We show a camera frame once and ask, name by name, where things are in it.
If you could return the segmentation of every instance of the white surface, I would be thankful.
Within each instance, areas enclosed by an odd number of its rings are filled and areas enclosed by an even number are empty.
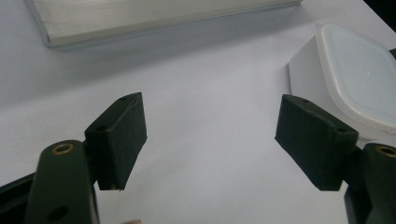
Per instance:
[[[344,27],[318,30],[330,96],[352,119],[396,134],[396,61],[382,45]]]
[[[52,50],[22,0],[1,1],[0,185],[142,91],[148,141],[125,191],[97,191],[102,223],[347,223],[345,188],[316,190],[274,140],[287,63],[317,22],[396,47],[361,0],[305,0]]]
[[[359,131],[359,144],[396,134],[396,61],[373,39],[320,25],[289,68],[292,94]]]
[[[301,0],[28,1],[47,30],[45,39],[59,46]]]

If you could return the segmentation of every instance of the white table surface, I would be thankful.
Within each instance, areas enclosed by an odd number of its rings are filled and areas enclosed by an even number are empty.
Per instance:
[[[142,91],[148,141],[125,191],[97,191],[102,223],[347,223],[346,186],[318,191],[274,140],[287,63],[318,22],[396,48],[362,0],[304,0],[69,49],[43,46],[22,0],[1,1],[0,185]]]

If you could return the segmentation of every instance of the plastic food container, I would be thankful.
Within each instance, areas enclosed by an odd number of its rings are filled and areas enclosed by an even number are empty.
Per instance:
[[[289,68],[291,93],[356,129],[358,145],[396,136],[396,61],[373,39],[320,26]]]

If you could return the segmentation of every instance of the white plastic container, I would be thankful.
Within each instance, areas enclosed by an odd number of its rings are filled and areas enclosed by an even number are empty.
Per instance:
[[[320,26],[289,69],[291,93],[356,129],[358,145],[396,135],[396,61],[373,39]]]

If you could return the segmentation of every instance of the container lid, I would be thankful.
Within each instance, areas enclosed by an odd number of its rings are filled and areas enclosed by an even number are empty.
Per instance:
[[[347,28],[318,28],[317,43],[326,84],[350,118],[396,133],[396,61],[382,45]]]

